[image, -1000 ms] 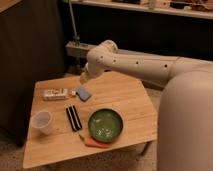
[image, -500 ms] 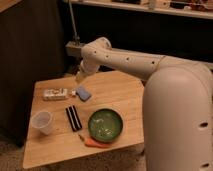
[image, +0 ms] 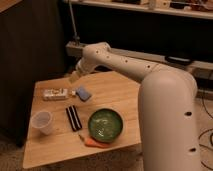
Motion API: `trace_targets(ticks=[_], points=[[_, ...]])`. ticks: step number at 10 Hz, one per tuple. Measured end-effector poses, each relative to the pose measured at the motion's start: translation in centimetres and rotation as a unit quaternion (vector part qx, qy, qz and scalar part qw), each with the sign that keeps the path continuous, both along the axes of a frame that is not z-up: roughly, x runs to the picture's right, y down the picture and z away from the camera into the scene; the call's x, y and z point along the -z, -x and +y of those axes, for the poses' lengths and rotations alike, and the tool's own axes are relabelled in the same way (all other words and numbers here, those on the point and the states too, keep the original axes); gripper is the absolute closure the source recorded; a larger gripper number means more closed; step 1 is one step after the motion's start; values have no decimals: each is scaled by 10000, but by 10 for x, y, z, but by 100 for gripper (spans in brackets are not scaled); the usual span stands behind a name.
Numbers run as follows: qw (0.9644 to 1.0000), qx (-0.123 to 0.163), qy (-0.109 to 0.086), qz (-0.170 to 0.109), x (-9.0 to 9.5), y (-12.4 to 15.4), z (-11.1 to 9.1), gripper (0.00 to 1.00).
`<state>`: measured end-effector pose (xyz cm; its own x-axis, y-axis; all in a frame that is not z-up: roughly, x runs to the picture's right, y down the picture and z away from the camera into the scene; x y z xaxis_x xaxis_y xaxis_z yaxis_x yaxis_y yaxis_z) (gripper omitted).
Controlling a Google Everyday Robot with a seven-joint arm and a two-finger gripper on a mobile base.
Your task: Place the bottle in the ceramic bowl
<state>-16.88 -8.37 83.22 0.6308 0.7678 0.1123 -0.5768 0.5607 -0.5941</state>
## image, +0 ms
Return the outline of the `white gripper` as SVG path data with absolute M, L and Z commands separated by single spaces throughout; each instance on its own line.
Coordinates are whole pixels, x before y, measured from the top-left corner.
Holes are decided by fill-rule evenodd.
M 71 84 L 73 84 L 74 82 L 76 82 L 79 77 L 83 77 L 85 75 L 88 75 L 89 74 L 89 71 L 87 70 L 87 68 L 84 66 L 84 62 L 82 60 L 79 60 L 76 67 L 76 74 L 71 74 L 70 77 L 69 77 L 69 82 Z

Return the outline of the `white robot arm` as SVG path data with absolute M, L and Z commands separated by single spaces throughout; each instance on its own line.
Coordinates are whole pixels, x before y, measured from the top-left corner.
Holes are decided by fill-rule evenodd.
M 140 84 L 138 113 L 144 171 L 202 171 L 195 116 L 197 83 L 181 69 L 117 55 L 106 42 L 67 46 L 75 77 L 105 66 Z

